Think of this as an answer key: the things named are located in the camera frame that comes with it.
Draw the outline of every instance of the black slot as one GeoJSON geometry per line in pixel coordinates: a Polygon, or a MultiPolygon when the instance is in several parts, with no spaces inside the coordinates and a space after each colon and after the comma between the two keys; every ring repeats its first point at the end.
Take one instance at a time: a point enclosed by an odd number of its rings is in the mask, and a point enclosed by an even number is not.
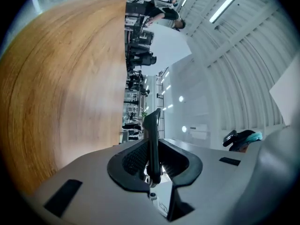
{"type": "Polygon", "coordinates": [[[62,216],[68,205],[74,198],[82,182],[78,180],[71,180],[65,182],[64,185],[46,202],[44,208],[52,214],[62,216]]]}
{"type": "Polygon", "coordinates": [[[231,165],[235,165],[235,166],[238,166],[240,164],[240,160],[232,159],[232,158],[229,158],[229,157],[220,158],[219,161],[221,161],[223,163],[228,163],[228,164],[231,164],[231,165]]]}

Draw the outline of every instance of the teal object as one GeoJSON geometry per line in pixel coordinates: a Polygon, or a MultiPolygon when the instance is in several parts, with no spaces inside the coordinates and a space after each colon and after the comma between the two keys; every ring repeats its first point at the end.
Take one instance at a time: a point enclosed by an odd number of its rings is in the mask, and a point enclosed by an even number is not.
{"type": "Polygon", "coordinates": [[[262,140],[262,139],[263,139],[263,134],[261,132],[257,132],[248,136],[245,140],[245,143],[253,143],[257,140],[262,140]]]}

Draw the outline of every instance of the desk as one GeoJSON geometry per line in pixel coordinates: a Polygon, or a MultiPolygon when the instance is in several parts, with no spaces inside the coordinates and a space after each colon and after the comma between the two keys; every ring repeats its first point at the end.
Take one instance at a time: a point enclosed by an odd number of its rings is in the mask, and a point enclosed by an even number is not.
{"type": "Polygon", "coordinates": [[[0,148],[31,194],[76,158],[119,143],[126,0],[68,0],[42,13],[0,61],[0,148]]]}

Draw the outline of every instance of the white arched ceiling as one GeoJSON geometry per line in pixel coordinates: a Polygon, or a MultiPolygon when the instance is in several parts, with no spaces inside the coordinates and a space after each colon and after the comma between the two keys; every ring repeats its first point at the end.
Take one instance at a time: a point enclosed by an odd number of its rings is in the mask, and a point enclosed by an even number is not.
{"type": "Polygon", "coordinates": [[[276,0],[235,0],[210,23],[224,1],[187,0],[179,8],[196,64],[189,75],[206,78],[214,148],[232,129],[267,135],[283,126],[269,91],[300,48],[298,32],[276,0]]]}

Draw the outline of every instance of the wooden table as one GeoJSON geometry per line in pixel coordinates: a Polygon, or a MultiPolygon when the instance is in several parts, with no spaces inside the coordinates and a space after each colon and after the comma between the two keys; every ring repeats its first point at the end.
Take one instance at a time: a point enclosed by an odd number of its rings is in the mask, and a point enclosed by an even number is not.
{"type": "Polygon", "coordinates": [[[0,148],[21,191],[119,143],[126,0],[68,0],[41,14],[0,61],[0,148]]]}

